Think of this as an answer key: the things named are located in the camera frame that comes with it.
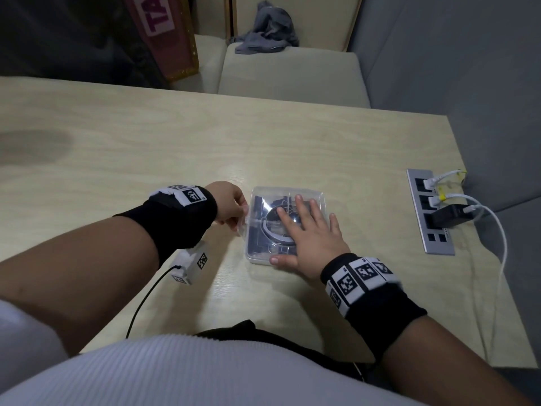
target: black cable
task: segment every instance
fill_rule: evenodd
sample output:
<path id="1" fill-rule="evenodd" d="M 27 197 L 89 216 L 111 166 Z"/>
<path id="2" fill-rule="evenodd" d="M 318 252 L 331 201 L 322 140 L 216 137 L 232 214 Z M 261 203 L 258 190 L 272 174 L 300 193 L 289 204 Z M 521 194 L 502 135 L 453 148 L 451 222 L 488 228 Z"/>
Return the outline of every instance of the black cable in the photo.
<path id="1" fill-rule="evenodd" d="M 137 314 L 139 313 L 139 309 L 141 309 L 141 307 L 143 306 L 143 304 L 145 303 L 145 300 L 147 300 L 148 298 L 148 295 L 150 295 L 150 293 L 154 290 L 154 288 L 156 287 L 157 284 L 159 284 L 159 281 L 161 281 L 163 279 L 163 277 L 165 275 L 167 275 L 169 272 L 171 272 L 171 269 L 175 268 L 175 266 L 172 266 L 171 268 L 167 269 L 163 275 L 161 275 L 159 277 L 159 279 L 156 281 L 156 283 L 154 285 L 152 285 L 152 288 L 150 288 L 150 291 L 147 292 L 147 294 L 145 295 L 145 297 L 143 298 L 143 300 L 141 300 L 141 303 L 139 304 L 139 306 L 137 307 L 137 309 L 135 310 L 135 313 L 132 317 L 132 321 L 130 322 L 130 327 L 128 327 L 128 332 L 126 332 L 126 339 L 129 338 L 130 336 L 130 332 L 132 331 L 132 326 L 134 325 L 134 321 L 135 321 L 135 317 L 137 316 Z"/>

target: light wood tabletop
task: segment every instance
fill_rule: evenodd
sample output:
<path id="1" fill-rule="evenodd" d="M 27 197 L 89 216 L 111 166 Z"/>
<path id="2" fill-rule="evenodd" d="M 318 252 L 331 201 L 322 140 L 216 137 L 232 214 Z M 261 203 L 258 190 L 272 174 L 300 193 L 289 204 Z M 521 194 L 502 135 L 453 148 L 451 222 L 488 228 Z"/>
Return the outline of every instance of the light wood tabletop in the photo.
<path id="1" fill-rule="evenodd" d="M 325 193 L 352 251 L 385 262 L 479 355 L 478 325 L 489 346 L 499 261 L 472 224 L 451 230 L 456 256 L 425 254 L 406 178 L 406 168 L 463 166 L 445 116 L 32 78 L 0 78 L 0 112 L 0 259 L 137 206 L 167 184 L 228 180 L 247 197 L 255 186 L 309 188 Z M 211 259 L 201 277 L 193 286 L 162 280 L 132 337 L 251 319 L 338 360 L 370 360 L 323 285 L 250 264 L 243 239 L 225 227 L 204 239 Z M 124 338 L 164 269 L 85 350 Z M 497 326 L 492 364 L 535 367 L 505 282 Z"/>

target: power strip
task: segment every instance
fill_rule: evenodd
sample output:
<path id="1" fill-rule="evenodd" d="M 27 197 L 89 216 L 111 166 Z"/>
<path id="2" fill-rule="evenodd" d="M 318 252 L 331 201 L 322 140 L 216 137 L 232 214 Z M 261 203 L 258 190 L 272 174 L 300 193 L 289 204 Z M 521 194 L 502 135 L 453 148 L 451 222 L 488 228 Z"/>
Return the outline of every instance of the power strip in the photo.
<path id="1" fill-rule="evenodd" d="M 407 169 L 406 174 L 425 252 L 434 255 L 454 255 L 454 245 L 448 230 L 433 227 L 427 219 L 431 213 L 438 210 L 430 206 L 429 197 L 438 195 L 435 190 L 426 189 L 423 181 L 432 178 L 434 174 L 429 169 Z"/>

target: crumpled gray garment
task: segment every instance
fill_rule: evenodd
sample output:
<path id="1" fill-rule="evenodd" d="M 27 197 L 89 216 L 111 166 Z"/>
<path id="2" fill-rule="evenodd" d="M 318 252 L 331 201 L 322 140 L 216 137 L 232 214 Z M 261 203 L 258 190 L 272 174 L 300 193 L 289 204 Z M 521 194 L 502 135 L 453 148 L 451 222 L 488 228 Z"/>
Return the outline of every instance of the crumpled gray garment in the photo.
<path id="1" fill-rule="evenodd" d="M 243 36 L 232 37 L 231 42 L 244 41 L 235 48 L 236 54 L 279 52 L 285 47 L 299 46 L 299 38 L 293 28 L 293 20 L 286 10 L 274 7 L 270 1 L 258 4 L 254 28 Z"/>

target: black wristband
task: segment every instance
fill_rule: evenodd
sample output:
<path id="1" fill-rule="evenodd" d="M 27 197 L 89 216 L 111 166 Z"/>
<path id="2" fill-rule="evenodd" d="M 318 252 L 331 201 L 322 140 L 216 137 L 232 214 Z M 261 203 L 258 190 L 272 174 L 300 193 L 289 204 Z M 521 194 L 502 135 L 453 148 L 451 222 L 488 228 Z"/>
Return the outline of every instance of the black wristband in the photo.
<path id="1" fill-rule="evenodd" d="M 368 285 L 374 277 L 386 279 L 387 283 L 382 280 L 370 288 Z M 345 253 L 329 262 L 320 278 L 340 313 L 362 336 L 377 361 L 412 321 L 427 314 L 407 297 L 395 283 L 396 276 L 378 259 Z M 357 298 L 351 301 L 355 291 Z"/>
<path id="2" fill-rule="evenodd" d="M 127 217 L 141 225 L 156 245 L 159 265 L 177 249 L 193 248 L 216 219 L 218 206 L 212 194 L 198 187 L 206 201 L 182 206 L 174 195 L 157 193 L 137 208 L 116 217 Z"/>

